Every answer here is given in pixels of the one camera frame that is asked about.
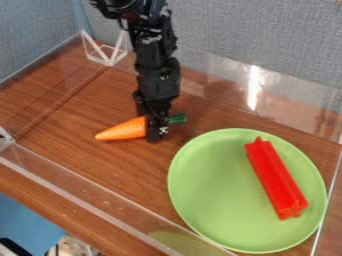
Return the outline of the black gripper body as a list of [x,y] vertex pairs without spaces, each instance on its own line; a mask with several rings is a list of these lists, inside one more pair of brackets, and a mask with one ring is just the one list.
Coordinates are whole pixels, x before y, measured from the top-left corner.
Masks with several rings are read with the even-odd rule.
[[147,101],[175,98],[181,91],[181,64],[171,57],[161,67],[135,64],[138,91]]

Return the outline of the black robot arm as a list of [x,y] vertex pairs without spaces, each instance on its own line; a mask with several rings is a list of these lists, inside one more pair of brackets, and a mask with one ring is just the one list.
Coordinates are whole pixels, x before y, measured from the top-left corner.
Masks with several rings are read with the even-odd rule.
[[138,89],[133,93],[139,116],[147,118],[147,141],[169,130],[171,102],[181,93],[181,64],[167,0],[88,0],[102,15],[129,32],[137,54]]

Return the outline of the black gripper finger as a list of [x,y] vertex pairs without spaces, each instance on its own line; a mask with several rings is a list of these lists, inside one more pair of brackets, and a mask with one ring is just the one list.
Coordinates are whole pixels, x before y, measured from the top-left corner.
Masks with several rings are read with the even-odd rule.
[[158,142],[165,138],[169,129],[169,112],[171,101],[169,99],[147,102],[147,141]]
[[139,91],[135,91],[133,93],[133,99],[135,101],[137,114],[139,116],[146,116],[149,114],[147,105],[146,105],[145,97],[142,96]]

